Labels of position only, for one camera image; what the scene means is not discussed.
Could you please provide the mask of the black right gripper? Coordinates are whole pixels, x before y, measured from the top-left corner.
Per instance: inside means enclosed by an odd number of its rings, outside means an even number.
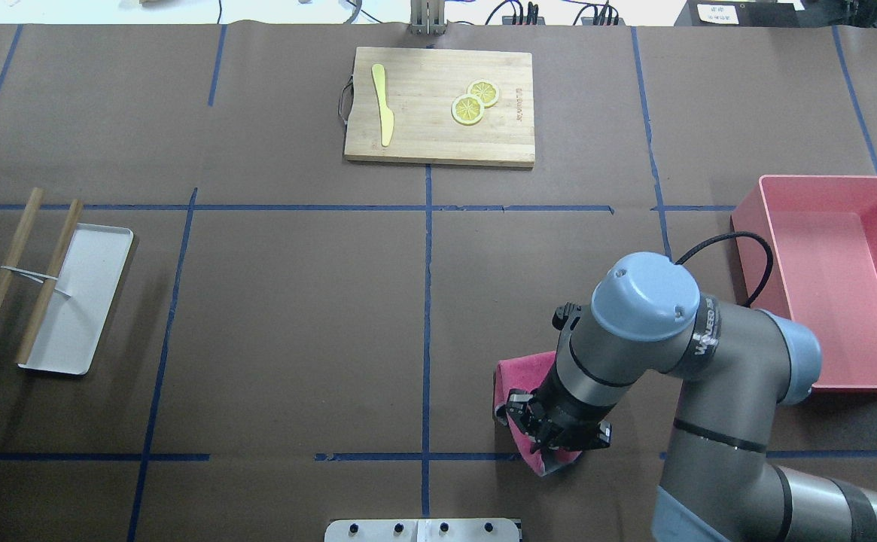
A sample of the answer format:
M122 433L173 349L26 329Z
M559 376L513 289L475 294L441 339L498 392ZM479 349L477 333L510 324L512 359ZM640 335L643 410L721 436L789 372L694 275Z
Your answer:
M530 452L586 452L611 445L611 424L604 417L611 406L580 401L552 368L534 390L512 387L506 394L506 415Z

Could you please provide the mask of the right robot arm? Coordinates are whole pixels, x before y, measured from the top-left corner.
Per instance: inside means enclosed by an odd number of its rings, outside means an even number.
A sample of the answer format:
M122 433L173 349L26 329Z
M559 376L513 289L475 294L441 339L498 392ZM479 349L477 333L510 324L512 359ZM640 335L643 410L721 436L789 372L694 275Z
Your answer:
M821 347L806 326L718 301L666 256L621 257L585 305L553 317L556 350L530 384L532 357L500 361L495 415L520 452L603 449L607 416L649 370L682 381L651 532L657 541L877 541L877 492L766 460L775 410L806 399Z

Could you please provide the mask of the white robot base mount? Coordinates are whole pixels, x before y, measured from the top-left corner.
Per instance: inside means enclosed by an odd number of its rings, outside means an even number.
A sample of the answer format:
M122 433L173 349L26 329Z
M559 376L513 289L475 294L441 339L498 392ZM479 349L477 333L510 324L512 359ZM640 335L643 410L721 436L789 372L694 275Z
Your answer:
M324 541L523 541L518 520L399 518L334 520Z

